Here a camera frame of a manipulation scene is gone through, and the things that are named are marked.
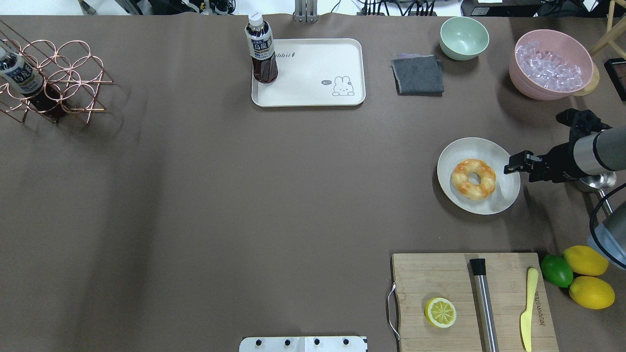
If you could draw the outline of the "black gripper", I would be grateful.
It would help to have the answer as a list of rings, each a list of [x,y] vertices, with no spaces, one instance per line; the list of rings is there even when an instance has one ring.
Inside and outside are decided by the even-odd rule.
[[[529,182],[570,182],[581,177],[581,169],[573,156],[573,144],[562,143],[553,147],[547,154],[535,156],[530,150],[523,150],[510,156],[504,167],[504,174],[529,173]]]

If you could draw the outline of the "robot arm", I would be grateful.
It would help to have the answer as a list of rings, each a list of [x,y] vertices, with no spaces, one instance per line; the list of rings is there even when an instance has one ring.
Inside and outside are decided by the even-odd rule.
[[[535,156],[524,150],[510,156],[504,174],[529,174],[529,181],[553,183],[572,182],[586,176],[597,176],[626,168],[625,128],[603,130],[597,134],[583,136],[575,141],[553,147],[547,154]],[[619,190],[606,194],[590,216],[588,245],[607,258],[611,263],[625,268],[626,210],[622,203],[603,222],[596,225],[597,212],[604,202]]]

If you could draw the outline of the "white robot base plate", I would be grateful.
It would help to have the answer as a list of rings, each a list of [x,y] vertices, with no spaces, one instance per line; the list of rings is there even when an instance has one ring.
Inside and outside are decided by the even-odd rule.
[[[367,352],[362,336],[279,336],[242,339],[240,352]]]

